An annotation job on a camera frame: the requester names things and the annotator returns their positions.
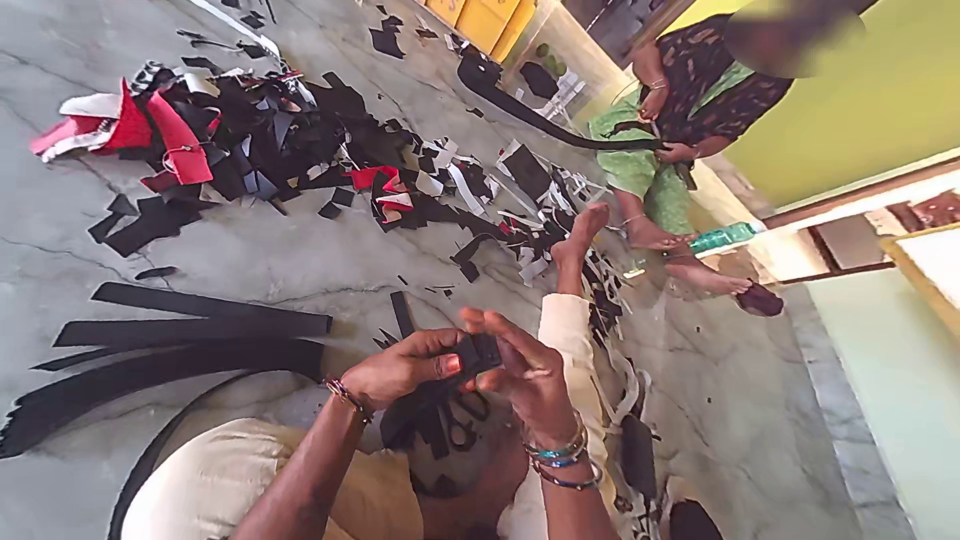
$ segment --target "wrist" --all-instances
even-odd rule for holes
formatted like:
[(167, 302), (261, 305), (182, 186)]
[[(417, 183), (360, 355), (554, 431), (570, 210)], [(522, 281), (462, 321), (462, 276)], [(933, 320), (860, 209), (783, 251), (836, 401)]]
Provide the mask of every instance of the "wrist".
[(360, 384), (356, 377), (350, 375), (352, 370), (353, 368), (347, 370), (339, 380), (328, 380), (326, 385), (335, 395), (338, 395), (347, 403), (353, 405), (353, 408), (357, 409), (357, 413), (360, 414), (360, 416), (369, 418), (373, 415), (376, 408), (373, 406), (370, 395), (364, 391), (363, 385)]

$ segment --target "bracelet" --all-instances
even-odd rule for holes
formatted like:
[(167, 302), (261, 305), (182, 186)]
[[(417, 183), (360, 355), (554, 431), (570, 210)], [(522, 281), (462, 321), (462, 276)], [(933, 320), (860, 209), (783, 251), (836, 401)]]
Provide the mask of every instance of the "bracelet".
[(600, 466), (597, 465), (596, 461), (593, 461), (592, 458), (589, 459), (589, 462), (590, 462), (590, 468), (593, 470), (593, 478), (583, 483), (570, 482), (570, 481), (558, 479), (553, 475), (543, 471), (536, 460), (534, 461), (533, 467), (534, 467), (534, 470), (537, 471), (537, 474), (539, 474), (542, 479), (545, 479), (554, 485), (559, 485), (560, 487), (565, 487), (568, 489), (575, 489), (577, 491), (583, 491), (585, 489), (591, 489), (591, 488), (597, 487), (598, 485), (600, 485), (600, 481), (603, 480), (603, 469), (601, 469)]
[(573, 415), (577, 421), (577, 433), (573, 436), (573, 440), (558, 450), (537, 448), (532, 442), (523, 441), (523, 448), (527, 451), (527, 454), (537, 461), (566, 460), (580, 455), (587, 447), (587, 427), (584, 426), (579, 413), (574, 411)]
[(353, 410), (360, 415), (360, 421), (363, 422), (364, 425), (367, 425), (373, 421), (373, 415), (371, 415), (367, 411), (367, 408), (360, 403), (360, 400), (357, 400), (350, 395), (350, 393), (347, 391), (347, 388), (342, 382), (340, 382), (339, 379), (334, 379), (332, 377), (328, 378), (326, 380), (326, 387), (329, 388), (331, 392), (347, 401), (347, 403), (353, 405)]
[(569, 467), (570, 465), (580, 463), (584, 455), (587, 455), (586, 445), (580, 449), (580, 452), (570, 457), (558, 457), (556, 459), (536, 459), (536, 461), (539, 465), (543, 465), (551, 469), (563, 469), (563, 467)]

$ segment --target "red leather scrap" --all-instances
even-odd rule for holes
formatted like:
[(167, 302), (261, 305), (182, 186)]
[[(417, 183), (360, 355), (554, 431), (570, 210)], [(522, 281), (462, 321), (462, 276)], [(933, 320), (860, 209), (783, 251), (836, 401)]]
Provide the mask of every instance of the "red leather scrap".
[(147, 102), (147, 111), (154, 118), (167, 149), (166, 160), (181, 184), (200, 184), (213, 180), (206, 164), (206, 153), (200, 141), (180, 115), (170, 107), (159, 91)]

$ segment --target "black strap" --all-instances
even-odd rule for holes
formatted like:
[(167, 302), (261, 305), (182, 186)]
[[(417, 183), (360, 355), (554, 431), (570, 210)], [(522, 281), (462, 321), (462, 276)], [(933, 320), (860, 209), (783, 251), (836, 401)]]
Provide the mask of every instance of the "black strap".
[(106, 282), (93, 293), (90, 300), (110, 302), (120, 306), (144, 307), (158, 311), (197, 315), (199, 317), (264, 317), (284, 321), (311, 321), (316, 325), (314, 335), (326, 334), (330, 331), (333, 318), (318, 313), (304, 313), (290, 311), (279, 307), (254, 306), (208, 298), (195, 294), (152, 289), (126, 283)]
[(214, 319), (160, 319), (150, 321), (70, 321), (63, 325), (54, 347), (106, 345), (158, 347), (207, 339), (314, 337), (326, 328), (314, 321), (276, 320), (265, 317)]
[(0, 430), (0, 458), (20, 455), (98, 405), (172, 380), (235, 370), (286, 370), (320, 382), (324, 345), (231, 339), (164, 349), (58, 380), (25, 394)]
[(464, 86), (480, 97), (498, 106), (511, 116), (530, 124), (542, 132), (562, 142), (591, 150), (660, 150), (665, 148), (658, 138), (635, 140), (593, 140), (572, 134), (546, 118), (540, 116), (513, 96), (496, 87), (498, 75), (491, 76), (486, 65), (479, 59), (464, 55), (457, 68), (457, 76)]

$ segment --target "beaded bracelet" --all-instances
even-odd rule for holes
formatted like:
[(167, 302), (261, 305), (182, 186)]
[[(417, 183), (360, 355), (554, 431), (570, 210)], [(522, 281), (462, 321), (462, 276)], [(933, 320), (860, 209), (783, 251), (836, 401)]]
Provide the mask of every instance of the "beaded bracelet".
[(357, 414), (360, 415), (360, 421), (365, 425), (373, 421), (373, 416), (367, 411), (367, 408), (360, 403), (360, 400), (357, 400), (347, 391), (347, 388), (344, 386), (339, 379), (329, 378), (326, 380), (326, 387), (330, 389), (331, 392), (340, 396), (342, 399), (346, 400), (347, 403), (353, 405), (353, 409), (356, 410)]
[(536, 460), (534, 460), (534, 470), (537, 471), (537, 474), (539, 474), (542, 479), (545, 479), (554, 485), (559, 485), (560, 487), (565, 487), (567, 489), (583, 491), (585, 489), (597, 487), (603, 480), (603, 469), (600, 468), (600, 465), (598, 465), (596, 461), (593, 461), (593, 459), (590, 459), (589, 462), (590, 468), (593, 470), (593, 478), (582, 483), (558, 479), (557, 477), (554, 477), (553, 475), (542, 470)]

